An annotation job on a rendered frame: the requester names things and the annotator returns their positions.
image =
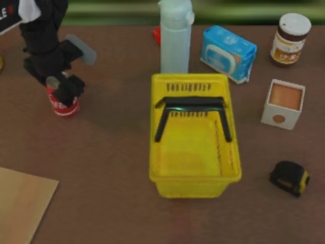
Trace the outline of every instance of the green background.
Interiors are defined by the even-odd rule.
[[[70,0],[68,25],[158,25],[158,1]],[[277,24],[288,12],[325,23],[325,0],[192,0],[195,24]]]

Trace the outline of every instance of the gray object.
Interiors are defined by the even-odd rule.
[[[88,44],[72,34],[67,34],[65,39],[73,43],[83,52],[82,60],[86,65],[95,64],[97,60],[97,52],[93,50]]]

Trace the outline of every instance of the box opening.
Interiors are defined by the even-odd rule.
[[[302,96],[301,89],[273,83],[269,103],[300,111]]]

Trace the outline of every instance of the white bottle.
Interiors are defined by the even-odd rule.
[[[161,0],[160,72],[188,73],[191,28],[194,13],[190,0]]]

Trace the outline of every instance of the white box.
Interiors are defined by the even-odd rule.
[[[273,79],[261,122],[292,130],[302,112],[304,97],[304,86]]]

